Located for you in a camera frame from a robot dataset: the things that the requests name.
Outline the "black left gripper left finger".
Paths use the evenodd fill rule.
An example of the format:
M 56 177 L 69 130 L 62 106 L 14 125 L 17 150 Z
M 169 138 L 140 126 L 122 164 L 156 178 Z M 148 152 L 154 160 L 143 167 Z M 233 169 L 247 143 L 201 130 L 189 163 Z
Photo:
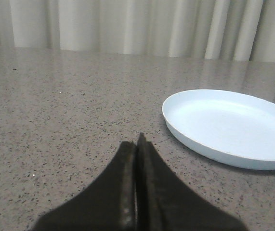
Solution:
M 41 216 L 34 231 L 135 230 L 135 152 L 120 144 L 106 169 L 85 190 Z

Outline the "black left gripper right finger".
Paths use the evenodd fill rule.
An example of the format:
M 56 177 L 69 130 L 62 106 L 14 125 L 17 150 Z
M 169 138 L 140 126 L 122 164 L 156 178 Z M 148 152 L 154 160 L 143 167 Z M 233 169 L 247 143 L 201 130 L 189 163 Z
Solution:
M 140 133 L 137 142 L 139 231 L 245 231 L 246 225 L 203 199 L 168 167 Z

